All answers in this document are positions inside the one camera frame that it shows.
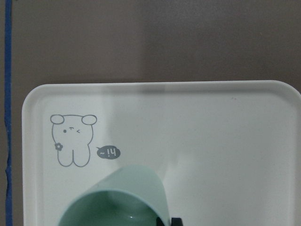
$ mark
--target cup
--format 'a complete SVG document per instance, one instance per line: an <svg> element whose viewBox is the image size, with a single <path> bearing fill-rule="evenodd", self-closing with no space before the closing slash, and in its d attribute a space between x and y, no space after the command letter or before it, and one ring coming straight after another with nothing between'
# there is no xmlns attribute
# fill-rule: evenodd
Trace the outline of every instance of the cup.
<svg viewBox="0 0 301 226"><path fill-rule="evenodd" d="M113 172L68 207L59 226L170 226L165 190L148 167Z"/></svg>

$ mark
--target speech bubble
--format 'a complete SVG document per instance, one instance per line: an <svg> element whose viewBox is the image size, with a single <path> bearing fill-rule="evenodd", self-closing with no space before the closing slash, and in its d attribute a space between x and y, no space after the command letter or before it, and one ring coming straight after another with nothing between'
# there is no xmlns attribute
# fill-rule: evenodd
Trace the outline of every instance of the speech bubble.
<svg viewBox="0 0 301 226"><path fill-rule="evenodd" d="M120 156L120 150L112 145L97 147L97 155L102 159L117 159Z"/></svg>

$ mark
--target bear ear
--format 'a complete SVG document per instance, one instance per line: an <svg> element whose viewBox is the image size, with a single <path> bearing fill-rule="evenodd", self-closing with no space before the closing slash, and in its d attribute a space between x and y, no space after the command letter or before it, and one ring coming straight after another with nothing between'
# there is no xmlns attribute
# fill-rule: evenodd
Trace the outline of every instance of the bear ear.
<svg viewBox="0 0 301 226"><path fill-rule="evenodd" d="M85 125L94 125L97 121L97 118L95 115L88 114L81 118L82 123Z"/></svg>
<svg viewBox="0 0 301 226"><path fill-rule="evenodd" d="M63 124L65 119L64 119L64 116L60 115L60 114L53 114L51 117L50 117L50 120L53 124Z"/></svg>

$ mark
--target white tray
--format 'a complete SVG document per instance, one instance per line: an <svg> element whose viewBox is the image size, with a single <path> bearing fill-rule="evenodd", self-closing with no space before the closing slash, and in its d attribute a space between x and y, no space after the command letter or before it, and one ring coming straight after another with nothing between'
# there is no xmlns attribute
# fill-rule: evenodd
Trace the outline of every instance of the white tray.
<svg viewBox="0 0 301 226"><path fill-rule="evenodd" d="M64 116L56 128L74 134L60 138L54 114L97 122ZM300 94L278 81L39 86L22 110L24 225L56 225L75 197L138 163L158 173L170 216L185 226L299 226L300 116ZM55 143L82 146L78 128L86 153L60 164ZM120 157L99 157L106 145Z"/></svg>

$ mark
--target blue tape strip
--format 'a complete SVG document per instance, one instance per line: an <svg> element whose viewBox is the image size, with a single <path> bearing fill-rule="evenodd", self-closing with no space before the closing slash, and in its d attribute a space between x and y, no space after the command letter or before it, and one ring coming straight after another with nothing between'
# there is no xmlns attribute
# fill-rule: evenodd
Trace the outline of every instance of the blue tape strip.
<svg viewBox="0 0 301 226"><path fill-rule="evenodd" d="M13 225L11 183L11 0L5 1L5 53L4 53L4 121L8 140L8 160L5 169L8 181L5 200L6 226Z"/></svg>

